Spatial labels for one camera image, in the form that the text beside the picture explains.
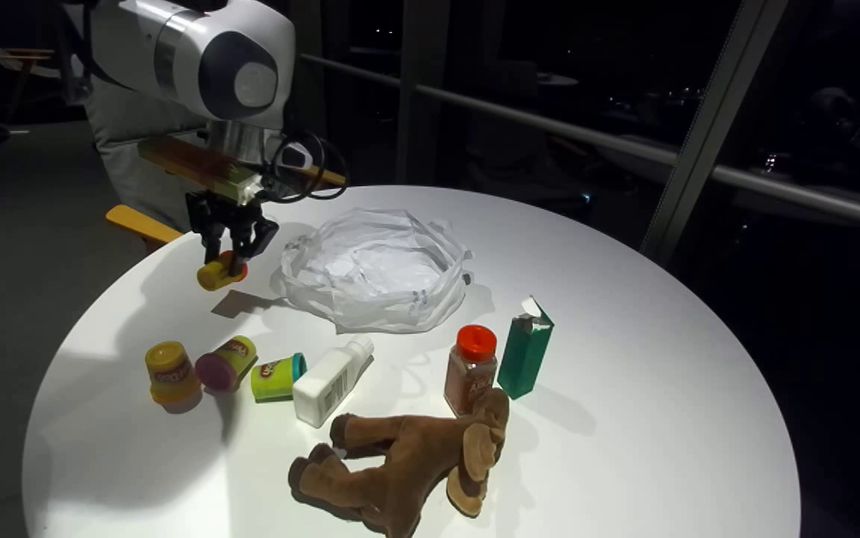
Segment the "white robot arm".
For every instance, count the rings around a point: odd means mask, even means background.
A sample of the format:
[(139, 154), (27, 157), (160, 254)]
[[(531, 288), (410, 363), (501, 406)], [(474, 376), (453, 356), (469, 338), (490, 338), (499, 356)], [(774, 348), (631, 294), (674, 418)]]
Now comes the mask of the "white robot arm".
[(208, 264), (269, 248), (265, 205), (347, 190), (332, 143), (287, 125), (296, 24), (269, 0), (50, 3), (120, 202), (192, 227)]

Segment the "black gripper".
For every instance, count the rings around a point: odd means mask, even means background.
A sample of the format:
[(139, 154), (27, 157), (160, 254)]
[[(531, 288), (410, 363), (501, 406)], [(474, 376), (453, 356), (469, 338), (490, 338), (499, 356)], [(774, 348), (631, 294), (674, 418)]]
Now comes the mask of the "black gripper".
[(247, 264), (277, 234), (277, 225), (257, 205), (239, 206), (213, 193), (187, 196), (184, 211), (192, 230), (201, 236), (204, 264), (219, 261), (220, 236), (232, 239), (232, 264)]

